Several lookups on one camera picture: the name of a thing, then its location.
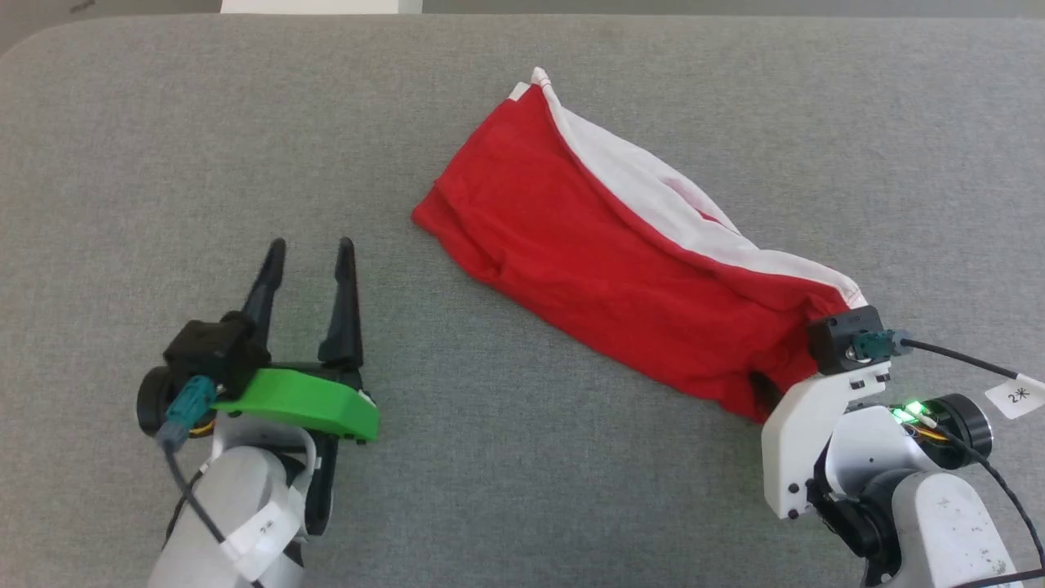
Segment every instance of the fabric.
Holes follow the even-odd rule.
[[[413,217],[591,349],[758,421],[771,407],[750,374],[788,391],[816,373],[806,326],[866,305],[847,276],[759,249],[692,181],[564,109],[540,68]]]
[[[410,213],[541,64],[752,241],[1041,380],[1043,63],[1029,19],[216,15],[29,39],[0,57],[0,587],[144,585],[178,493],[141,377],[242,304],[274,236],[272,351],[314,359],[342,235],[381,431],[342,446],[309,588],[855,585],[819,521],[768,511],[758,426],[471,279]],[[892,375],[883,401],[998,383],[920,354]],[[1042,422],[985,409],[1041,525]],[[959,475],[1030,569],[1008,499]]]

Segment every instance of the white label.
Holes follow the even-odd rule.
[[[526,91],[529,90],[529,89],[530,89],[530,85],[529,84],[524,84],[524,83],[519,81],[518,84],[515,85],[515,89],[512,90],[512,93],[508,94],[508,99],[517,102],[517,101],[519,101],[519,98],[522,97],[522,94],[525,94]],[[367,399],[367,400],[371,404],[373,404],[373,402],[374,402],[374,401],[371,401],[370,399]]]
[[[1036,408],[1045,406],[1045,391],[1036,386],[1032,380],[1008,380],[988,391],[986,398],[1009,419],[1023,417]]]
[[[301,519],[292,505],[296,494],[297,491],[291,489],[291,496],[274,496],[222,543],[222,550],[247,580],[254,582],[261,578],[298,534]]]

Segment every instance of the green led light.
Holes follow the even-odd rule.
[[[914,401],[904,408],[906,408],[907,413],[910,413],[911,415],[925,415],[928,411],[925,405],[919,401]]]
[[[897,420],[897,423],[918,423],[918,419],[910,416],[902,408],[893,408],[892,418]]]

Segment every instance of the red cloth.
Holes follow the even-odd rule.
[[[591,349],[764,421],[749,373],[785,392],[813,375],[805,327],[849,310],[839,290],[683,249],[579,161],[550,108],[536,85],[498,105],[414,221],[469,275]]]

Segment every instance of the white lining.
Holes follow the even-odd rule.
[[[689,178],[648,150],[563,108],[543,69],[534,68],[531,83],[540,86],[552,119],[577,159],[618,199],[679,246],[728,265],[831,285],[851,309],[867,305],[849,276],[797,255],[759,249]]]

